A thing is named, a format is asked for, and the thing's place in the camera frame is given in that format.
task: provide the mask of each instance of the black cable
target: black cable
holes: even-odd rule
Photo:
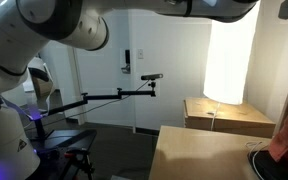
[[[139,87],[138,89],[136,89],[136,91],[140,90],[140,89],[141,89],[142,87],[144,87],[148,82],[150,82],[150,80],[146,81],[141,87]],[[72,115],[72,116],[69,116],[69,117],[65,117],[65,118],[59,119],[59,120],[57,120],[57,121],[54,121],[54,122],[45,124],[45,125],[43,125],[43,127],[49,126],[49,125],[52,125],[52,124],[55,124],[55,123],[58,123],[58,122],[61,122],[61,121],[64,121],[64,120],[66,120],[67,118],[71,118],[71,117],[79,116],[79,115],[82,115],[82,114],[86,114],[86,113],[88,113],[88,112],[91,112],[91,111],[93,111],[93,110],[95,110],[95,109],[99,109],[99,108],[104,107],[104,106],[107,106],[107,105],[109,105],[109,104],[112,104],[112,103],[115,103],[115,102],[119,102],[119,101],[123,101],[123,100],[125,100],[125,99],[127,99],[127,98],[129,98],[129,97],[130,97],[130,95],[128,95],[128,96],[126,96],[125,98],[122,98],[122,99],[110,101],[110,102],[108,102],[108,103],[105,103],[105,104],[103,104],[103,105],[97,106],[97,107],[92,108],[92,109],[90,109],[90,110],[87,110],[87,111],[85,111],[85,112],[78,113],[78,114],[75,114],[75,115]],[[35,128],[26,129],[25,131],[30,131],[30,130],[33,130],[33,129],[35,129]]]

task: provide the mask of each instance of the cable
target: cable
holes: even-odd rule
[[[137,88],[136,91],[140,90],[140,89],[141,89],[142,87],[144,87],[148,82],[150,82],[150,80],[146,81],[142,86],[140,86],[139,88]],[[128,95],[128,96],[126,96],[126,97],[124,97],[124,98],[122,98],[122,99],[110,101],[110,102],[108,102],[108,103],[105,103],[105,104],[103,104],[103,105],[97,106],[97,107],[92,108],[92,109],[90,109],[90,110],[87,110],[87,111],[85,111],[85,112],[78,113],[78,114],[75,114],[75,115],[72,115],[72,116],[69,116],[69,117],[65,117],[65,118],[59,119],[59,120],[57,120],[57,121],[54,121],[54,122],[45,124],[45,125],[43,125],[43,127],[49,126],[49,125],[52,125],[52,124],[55,124],[55,123],[58,123],[58,122],[61,122],[61,121],[64,121],[64,120],[66,120],[67,118],[71,118],[71,117],[79,116],[79,115],[82,115],[82,114],[86,114],[86,113],[88,113],[88,112],[91,112],[91,111],[93,111],[93,110],[95,110],[95,109],[99,109],[99,108],[104,107],[104,106],[106,106],[106,105],[109,105],[109,104],[112,104],[112,103],[115,103],[115,102],[119,102],[119,101],[123,101],[123,100],[125,100],[125,99],[127,99],[127,98],[129,98],[129,97],[130,97],[130,95]],[[35,128],[26,129],[25,131],[30,131],[30,130],[33,130],[33,129],[35,129]]]
[[[250,150],[250,152],[248,153],[248,158],[249,159],[251,159],[251,153],[254,151],[254,149],[256,149],[257,148],[257,146],[259,146],[260,144],[262,144],[263,142],[248,142],[248,143],[246,143],[245,145],[247,146],[247,144],[249,145],[249,144],[251,144],[251,145],[253,145],[253,148]]]
[[[249,141],[249,142],[245,143],[245,147],[250,148],[249,146],[255,146],[259,142],[261,142],[261,141]]]
[[[254,155],[253,155],[253,159],[252,159],[252,163],[253,163],[253,167],[254,167],[254,170],[256,172],[256,174],[258,175],[258,177],[261,179],[261,180],[265,180],[261,174],[258,172],[257,168],[256,168],[256,165],[255,165],[255,156],[261,151],[263,150],[264,148],[266,148],[268,145],[262,147],[260,150],[258,150]]]
[[[217,111],[218,111],[218,109],[220,108],[220,106],[221,106],[221,103],[218,103],[218,104],[217,104],[217,108],[216,108],[216,110],[215,110],[215,112],[214,112],[214,114],[213,114],[211,131],[213,131],[213,129],[214,129],[215,117],[216,117],[216,115],[217,115]]]
[[[30,122],[28,125],[24,126],[24,129],[26,129],[26,128],[30,127],[30,125],[32,125],[32,123],[33,123],[33,121],[32,121],[32,122]]]

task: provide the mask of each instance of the white lamp shade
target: white lamp shade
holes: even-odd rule
[[[204,95],[227,104],[242,104],[260,3],[235,23],[212,22]]]

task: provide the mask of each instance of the gray floor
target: gray floor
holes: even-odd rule
[[[61,106],[60,94],[52,95],[52,108]],[[44,124],[62,119],[57,114],[43,120]],[[97,137],[91,147],[91,161],[94,164],[95,180],[108,180],[118,176],[132,180],[146,180],[154,156],[157,137],[134,134],[131,128],[111,125],[86,123],[78,126],[74,123],[61,121],[45,127],[46,131],[66,129],[95,129]],[[88,179],[79,173],[79,180]]]

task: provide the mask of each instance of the robotic arm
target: robotic arm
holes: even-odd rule
[[[101,16],[113,9],[222,22],[241,19],[257,0],[4,0],[0,4],[0,93],[25,81],[27,65],[50,40],[94,51],[105,46]],[[0,179],[25,179],[39,165],[19,115],[0,99]]]

